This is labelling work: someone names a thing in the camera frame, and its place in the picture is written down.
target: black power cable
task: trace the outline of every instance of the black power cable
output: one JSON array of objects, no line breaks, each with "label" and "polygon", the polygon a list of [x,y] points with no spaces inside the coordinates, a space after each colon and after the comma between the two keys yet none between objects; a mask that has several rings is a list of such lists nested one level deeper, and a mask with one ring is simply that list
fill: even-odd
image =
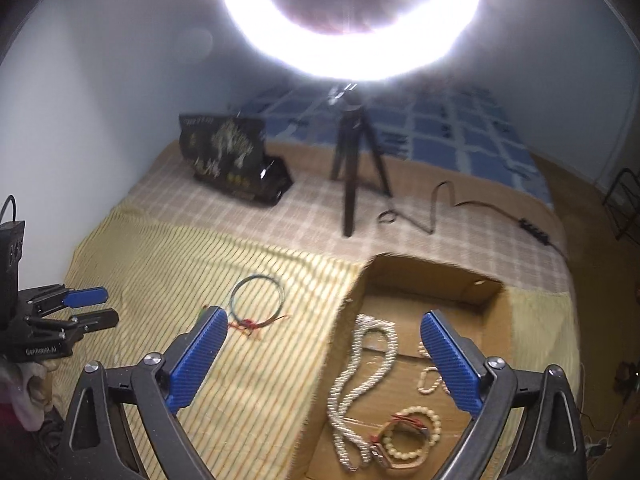
[{"label": "black power cable", "polygon": [[420,229],[420,231],[423,231],[428,235],[434,234],[434,232],[436,232],[436,206],[438,202],[438,193],[440,192],[440,188],[443,186],[447,186],[447,189],[449,189],[449,207],[453,208],[453,207],[459,207],[463,205],[474,205],[478,207],[485,207],[485,208],[492,209],[498,214],[516,223],[518,227],[520,227],[523,231],[526,231],[527,233],[529,233],[531,236],[533,236],[537,241],[539,241],[544,246],[551,247],[558,254],[560,254],[560,256],[562,256],[562,259],[565,262],[567,261],[567,257],[564,255],[564,253],[558,248],[558,246],[556,246],[554,243],[551,242],[551,240],[549,239],[549,235],[545,233],[542,229],[538,228],[535,224],[527,220],[526,218],[517,218],[511,213],[506,212],[504,209],[501,209],[498,206],[488,202],[482,202],[481,200],[464,200],[462,202],[456,202],[456,189],[455,189],[455,186],[453,185],[453,182],[450,180],[443,180],[441,183],[439,183],[436,187],[433,188],[433,191],[431,191],[431,205],[430,205],[430,216],[429,216],[428,226],[421,222],[418,222],[416,219],[411,218],[409,215],[406,215],[399,209],[396,209],[393,207],[390,209],[387,209],[386,211],[383,211],[378,215],[378,223],[392,224],[398,218],[402,218],[403,220],[406,220],[407,222],[409,222],[415,228]]},{"label": "black power cable", "polygon": [[14,222],[15,222],[15,198],[13,195],[9,195],[6,200],[4,201],[4,205],[2,206],[2,209],[0,209],[0,222],[2,222],[2,217],[4,216],[4,212],[6,211],[7,206],[9,205],[9,202],[11,202],[11,204],[14,206]]},{"label": "black power cable", "polygon": [[589,415],[587,415],[586,413],[580,412],[581,416],[585,416],[587,417],[587,419],[589,420],[589,423],[591,424],[591,427],[596,430],[599,431],[600,433],[607,433],[607,431],[609,430],[601,430],[600,428],[597,428],[596,425],[593,423],[593,421],[591,420],[591,417]]}]

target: robotic arm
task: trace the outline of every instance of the robotic arm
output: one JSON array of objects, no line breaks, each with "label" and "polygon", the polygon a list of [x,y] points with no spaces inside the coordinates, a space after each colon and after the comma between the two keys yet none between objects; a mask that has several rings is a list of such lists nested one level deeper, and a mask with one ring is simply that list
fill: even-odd
[{"label": "robotic arm", "polygon": [[[502,358],[485,358],[439,311],[425,314],[421,335],[456,405],[472,415],[434,480],[478,480],[512,408],[526,410],[501,478],[586,478],[578,411],[561,367],[527,372],[513,370]],[[148,478],[123,404],[138,406],[169,480],[213,480],[175,413],[193,400],[225,337],[226,313],[212,306],[164,355],[153,352],[124,368],[88,363],[66,418],[58,480]]]},{"label": "robotic arm", "polygon": [[[9,202],[15,204],[13,196],[5,206]],[[101,286],[73,290],[47,285],[18,291],[24,225],[24,220],[15,220],[15,205],[13,220],[0,224],[0,354],[14,363],[69,357],[84,334],[116,326],[118,313],[107,308],[69,320],[46,319],[66,307],[104,303],[109,295]]]}]

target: striped yellow bedsheet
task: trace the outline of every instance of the striped yellow bedsheet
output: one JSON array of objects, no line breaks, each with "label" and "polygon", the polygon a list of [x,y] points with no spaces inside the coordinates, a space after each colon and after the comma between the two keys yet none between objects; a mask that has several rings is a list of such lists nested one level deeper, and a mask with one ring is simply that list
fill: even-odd
[{"label": "striped yellow bedsheet", "polygon": [[[194,403],[178,418],[217,478],[281,479],[313,399],[335,316],[360,266],[334,258],[176,227],[119,206],[78,247],[67,277],[73,287],[104,285],[117,328],[91,334],[54,373],[54,392],[66,413],[85,362],[135,364],[163,351],[187,331],[205,304],[227,305],[241,278],[276,276],[286,290],[284,314],[260,339],[229,330]],[[274,286],[252,282],[239,314],[270,316]],[[163,478],[137,410],[128,410],[140,456],[151,479]]]}]

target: floor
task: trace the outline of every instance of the floor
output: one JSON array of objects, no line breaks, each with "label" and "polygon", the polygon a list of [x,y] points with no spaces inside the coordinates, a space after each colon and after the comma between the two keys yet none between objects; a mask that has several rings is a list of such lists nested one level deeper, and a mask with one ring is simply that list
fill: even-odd
[{"label": "floor", "polygon": [[[634,297],[640,279],[640,247],[626,239],[615,240],[600,205],[602,196],[593,186],[542,158],[535,161],[566,231],[584,364],[582,411],[593,421],[583,416],[582,428],[597,442],[607,437],[622,409],[622,397],[612,388],[618,363],[640,358],[640,305]],[[625,419],[631,415],[627,412],[619,417],[610,443],[625,433]],[[603,459],[603,465],[593,469],[598,478],[612,478],[613,471],[601,476],[608,470],[605,463]]]}]

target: tripod leg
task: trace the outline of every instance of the tripod leg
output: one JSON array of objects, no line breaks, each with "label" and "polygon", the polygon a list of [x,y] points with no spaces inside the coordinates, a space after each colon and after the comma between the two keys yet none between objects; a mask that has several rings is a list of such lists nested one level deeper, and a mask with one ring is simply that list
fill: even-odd
[{"label": "tripod leg", "polygon": [[344,153],[344,217],[342,218],[342,234],[349,238],[354,230],[356,209],[356,190],[358,189],[358,158],[360,156],[360,131],[352,128],[345,131]]},{"label": "tripod leg", "polygon": [[388,197],[393,196],[391,194],[391,187],[389,186],[389,179],[386,176],[386,167],[385,161],[382,160],[382,150],[378,146],[378,141],[376,140],[376,134],[373,131],[373,128],[369,124],[369,121],[364,121],[362,125],[362,129],[364,131],[364,138],[367,139],[367,144],[371,149],[371,155],[373,156],[373,163],[376,165],[376,169],[378,170],[378,174],[380,176],[380,181],[382,182],[382,191]]},{"label": "tripod leg", "polygon": [[331,168],[331,180],[338,180],[340,175],[340,168],[342,167],[342,160],[344,159],[345,142],[348,132],[345,129],[348,128],[347,124],[340,120],[340,126],[338,126],[338,138],[335,143],[334,151],[334,165]]}]

